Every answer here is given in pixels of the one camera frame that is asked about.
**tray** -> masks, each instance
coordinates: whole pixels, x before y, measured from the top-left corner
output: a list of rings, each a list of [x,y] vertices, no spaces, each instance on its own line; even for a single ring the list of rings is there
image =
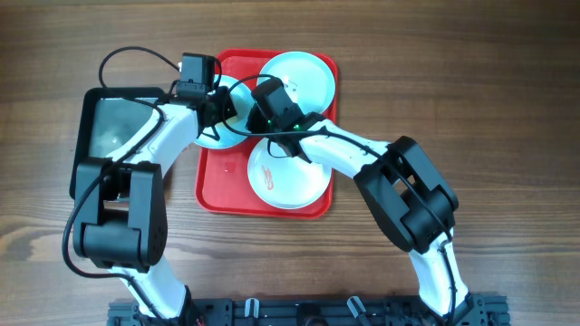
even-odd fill
[[[273,57],[284,51],[227,49],[217,57],[221,61],[223,73],[236,79],[260,73],[262,67]],[[314,53],[333,72],[336,84],[334,100],[323,115],[336,122],[336,100],[338,96],[338,67],[328,56]],[[253,90],[256,79],[246,81]],[[284,210],[270,206],[260,199],[247,177],[247,162],[259,137],[248,138],[231,149],[201,149],[199,152],[198,176],[195,195],[198,203],[212,213],[243,216],[271,216],[297,219],[316,219],[322,216],[333,203],[333,179],[330,185],[311,205]]]

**wood surface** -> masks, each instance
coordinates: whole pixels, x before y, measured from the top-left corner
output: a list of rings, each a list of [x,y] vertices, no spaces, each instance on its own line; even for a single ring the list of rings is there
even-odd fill
[[[130,298],[68,271],[60,251],[82,97],[125,45],[174,62],[231,47],[327,53],[339,125],[415,138],[457,192],[470,290],[507,295],[514,325],[580,324],[577,2],[0,0],[0,325],[103,325],[108,303]],[[176,77],[146,53],[105,74]],[[196,202],[197,163],[190,147],[175,164],[166,250],[195,298],[418,292],[350,179],[334,179],[320,220],[221,216]]]

